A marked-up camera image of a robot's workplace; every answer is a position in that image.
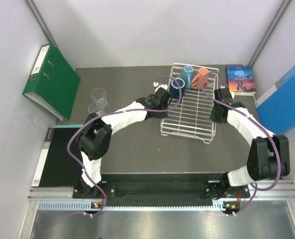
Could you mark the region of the teal mug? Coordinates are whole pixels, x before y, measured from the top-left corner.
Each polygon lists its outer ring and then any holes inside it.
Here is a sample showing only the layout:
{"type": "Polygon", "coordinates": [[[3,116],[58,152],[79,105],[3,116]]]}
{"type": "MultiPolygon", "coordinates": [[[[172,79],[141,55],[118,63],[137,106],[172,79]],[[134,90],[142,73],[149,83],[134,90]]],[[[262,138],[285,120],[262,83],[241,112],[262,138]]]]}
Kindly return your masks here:
{"type": "Polygon", "coordinates": [[[184,80],[186,89],[192,87],[192,79],[194,78],[194,69],[191,65],[185,65],[181,71],[181,78],[184,80]]]}

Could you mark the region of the white wire dish rack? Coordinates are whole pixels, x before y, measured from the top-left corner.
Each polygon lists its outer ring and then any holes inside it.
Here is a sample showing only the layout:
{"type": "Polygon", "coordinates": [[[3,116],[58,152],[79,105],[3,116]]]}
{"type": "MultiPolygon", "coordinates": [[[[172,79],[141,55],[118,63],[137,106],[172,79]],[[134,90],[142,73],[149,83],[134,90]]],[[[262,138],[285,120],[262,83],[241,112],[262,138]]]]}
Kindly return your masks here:
{"type": "MultiPolygon", "coordinates": [[[[188,64],[173,63],[171,77],[180,77],[183,67],[188,64]]],[[[206,68],[210,72],[219,73],[219,69],[208,66],[191,65],[194,75],[199,68],[206,68]]],[[[219,86],[218,76],[210,73],[208,84],[204,90],[214,97],[214,90],[219,86]]],[[[210,144],[216,134],[216,123],[210,120],[213,100],[208,98],[202,90],[197,88],[186,89],[179,105],[168,112],[168,117],[161,120],[160,132],[162,136],[175,135],[201,140],[210,144]]]]}

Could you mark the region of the clear faceted plastic cup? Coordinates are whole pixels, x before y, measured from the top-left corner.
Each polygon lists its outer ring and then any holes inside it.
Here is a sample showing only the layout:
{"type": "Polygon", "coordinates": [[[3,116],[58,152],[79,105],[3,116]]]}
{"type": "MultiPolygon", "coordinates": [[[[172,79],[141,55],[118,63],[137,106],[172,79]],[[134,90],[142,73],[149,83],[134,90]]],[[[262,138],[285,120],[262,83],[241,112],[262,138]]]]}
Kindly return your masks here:
{"type": "Polygon", "coordinates": [[[106,107],[108,104],[106,90],[103,88],[93,89],[91,92],[91,98],[99,106],[106,107]]]}

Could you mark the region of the dark blue mug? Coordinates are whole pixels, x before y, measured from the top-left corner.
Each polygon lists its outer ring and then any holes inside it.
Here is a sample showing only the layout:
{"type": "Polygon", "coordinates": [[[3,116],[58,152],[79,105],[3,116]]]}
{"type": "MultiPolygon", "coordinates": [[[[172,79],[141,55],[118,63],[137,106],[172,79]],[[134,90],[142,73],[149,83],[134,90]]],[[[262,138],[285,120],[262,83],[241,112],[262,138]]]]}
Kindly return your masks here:
{"type": "Polygon", "coordinates": [[[170,93],[172,98],[178,100],[180,96],[184,96],[186,89],[186,83],[182,78],[176,78],[175,81],[170,82],[170,93]]]}

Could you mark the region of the clear heavy-base glass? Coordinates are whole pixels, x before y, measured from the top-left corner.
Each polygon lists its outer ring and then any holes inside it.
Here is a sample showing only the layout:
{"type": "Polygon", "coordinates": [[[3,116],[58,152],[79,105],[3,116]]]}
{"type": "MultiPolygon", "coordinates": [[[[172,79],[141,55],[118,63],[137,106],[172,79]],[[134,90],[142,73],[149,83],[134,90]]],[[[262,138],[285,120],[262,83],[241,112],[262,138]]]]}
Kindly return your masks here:
{"type": "Polygon", "coordinates": [[[92,102],[89,106],[88,106],[88,112],[89,114],[96,114],[96,115],[104,115],[105,114],[105,109],[103,106],[101,105],[97,105],[95,102],[92,102]]]}

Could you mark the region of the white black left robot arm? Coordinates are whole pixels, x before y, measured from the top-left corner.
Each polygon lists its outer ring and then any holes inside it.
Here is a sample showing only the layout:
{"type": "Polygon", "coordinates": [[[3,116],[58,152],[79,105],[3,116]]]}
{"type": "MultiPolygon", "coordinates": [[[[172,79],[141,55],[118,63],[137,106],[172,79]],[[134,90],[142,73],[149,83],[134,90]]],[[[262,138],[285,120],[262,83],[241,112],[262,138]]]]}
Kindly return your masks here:
{"type": "Polygon", "coordinates": [[[89,197],[100,194],[101,160],[107,153],[111,137],[119,130],[136,122],[148,119],[164,119],[167,117],[171,93],[160,87],[148,97],[138,98],[113,115],[103,116],[86,126],[77,136],[85,172],[80,180],[81,191],[89,197]]]}

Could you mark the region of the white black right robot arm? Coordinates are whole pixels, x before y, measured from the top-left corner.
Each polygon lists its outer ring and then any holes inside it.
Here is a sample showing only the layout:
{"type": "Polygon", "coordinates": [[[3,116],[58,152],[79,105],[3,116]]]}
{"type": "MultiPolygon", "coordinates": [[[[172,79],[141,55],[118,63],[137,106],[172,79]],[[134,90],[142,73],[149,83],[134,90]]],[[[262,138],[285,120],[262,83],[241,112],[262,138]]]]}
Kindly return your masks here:
{"type": "Polygon", "coordinates": [[[233,126],[250,146],[245,166],[226,172],[220,180],[220,191],[232,197],[239,187],[256,181],[287,176],[290,173],[289,140],[263,127],[241,102],[234,102],[228,88],[214,91],[210,119],[233,126]]]}

